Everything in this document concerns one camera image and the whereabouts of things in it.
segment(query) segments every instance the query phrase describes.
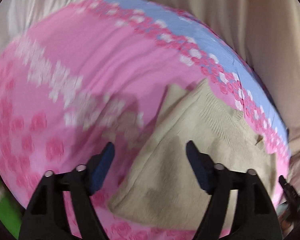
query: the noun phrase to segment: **beige bed sheet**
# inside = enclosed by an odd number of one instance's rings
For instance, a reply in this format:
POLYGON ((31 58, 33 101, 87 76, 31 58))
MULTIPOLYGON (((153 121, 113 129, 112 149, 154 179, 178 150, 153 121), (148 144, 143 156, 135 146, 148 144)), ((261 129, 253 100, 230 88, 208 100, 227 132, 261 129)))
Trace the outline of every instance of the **beige bed sheet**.
POLYGON ((298 0, 153 0, 207 23, 258 73, 300 151, 300 3, 298 0))

